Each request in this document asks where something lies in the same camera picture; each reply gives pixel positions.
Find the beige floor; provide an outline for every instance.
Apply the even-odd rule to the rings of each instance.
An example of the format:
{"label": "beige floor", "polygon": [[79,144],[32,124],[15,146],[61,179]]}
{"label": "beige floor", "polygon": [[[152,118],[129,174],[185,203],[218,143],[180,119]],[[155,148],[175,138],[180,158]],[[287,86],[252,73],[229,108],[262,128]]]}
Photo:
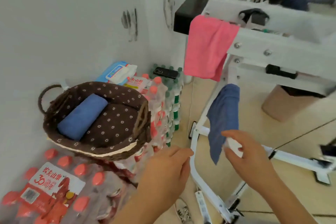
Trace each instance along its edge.
{"label": "beige floor", "polygon": [[[181,97],[182,120],[180,129],[175,132],[172,139],[173,144],[181,147],[190,146],[188,133],[191,124],[199,119],[214,86],[215,82],[199,78],[195,78],[193,83],[184,86]],[[320,100],[288,122],[279,123],[264,114],[260,108],[263,100],[275,85],[240,79],[239,86],[241,87],[240,129],[253,134],[262,144],[279,147],[295,139],[280,149],[306,158],[318,158],[320,156],[318,144],[325,144],[336,137],[336,120],[330,122],[336,118],[336,101]],[[318,216],[336,215],[336,173],[331,176],[334,186],[326,187],[316,183],[312,172],[308,170],[278,160],[273,160],[273,164],[280,177],[310,213]],[[218,164],[216,166],[213,164],[209,155],[207,137],[199,137],[195,165],[201,177],[223,200],[240,182],[240,178],[223,154]],[[182,198],[189,205],[194,223],[201,224],[203,220],[195,198],[195,191],[196,186],[190,177]],[[221,223],[221,216],[208,201],[207,207],[212,222]],[[250,188],[243,194],[238,209],[244,211],[249,218],[276,221],[267,203]],[[321,224],[336,223],[336,218],[316,217],[316,219]],[[174,209],[171,208],[156,223],[179,223],[179,219]]]}

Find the black phone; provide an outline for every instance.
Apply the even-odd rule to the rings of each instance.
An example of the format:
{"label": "black phone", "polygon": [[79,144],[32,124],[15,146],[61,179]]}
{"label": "black phone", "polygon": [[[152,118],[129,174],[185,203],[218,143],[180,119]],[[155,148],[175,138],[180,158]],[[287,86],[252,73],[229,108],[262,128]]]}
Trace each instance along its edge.
{"label": "black phone", "polygon": [[154,69],[153,74],[156,74],[158,76],[163,76],[163,77],[175,79],[179,73],[175,70],[166,69],[166,68],[163,68],[163,67],[156,67],[156,69]]}

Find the trash can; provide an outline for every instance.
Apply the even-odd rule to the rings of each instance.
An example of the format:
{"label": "trash can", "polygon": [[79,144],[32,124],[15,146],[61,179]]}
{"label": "trash can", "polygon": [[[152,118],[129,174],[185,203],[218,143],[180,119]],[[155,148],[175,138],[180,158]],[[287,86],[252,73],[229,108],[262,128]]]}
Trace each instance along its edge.
{"label": "trash can", "polygon": [[277,85],[262,104],[262,110],[273,119],[284,122],[324,95]]}

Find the white shoe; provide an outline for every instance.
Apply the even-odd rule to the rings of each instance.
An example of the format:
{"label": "white shoe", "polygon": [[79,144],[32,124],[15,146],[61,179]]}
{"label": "white shoe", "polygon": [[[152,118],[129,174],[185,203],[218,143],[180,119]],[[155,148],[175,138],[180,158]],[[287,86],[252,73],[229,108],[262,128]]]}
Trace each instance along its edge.
{"label": "white shoe", "polygon": [[193,224],[189,208],[181,198],[176,200],[174,207],[177,216],[180,218],[182,224]]}

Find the power strip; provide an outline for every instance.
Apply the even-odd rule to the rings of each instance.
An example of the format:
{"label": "power strip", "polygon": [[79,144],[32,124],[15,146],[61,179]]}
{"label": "power strip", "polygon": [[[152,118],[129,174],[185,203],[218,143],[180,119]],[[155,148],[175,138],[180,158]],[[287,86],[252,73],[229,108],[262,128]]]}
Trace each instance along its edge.
{"label": "power strip", "polygon": [[204,196],[202,191],[195,192],[199,210],[201,211],[204,224],[212,224],[207,205],[205,204]]}

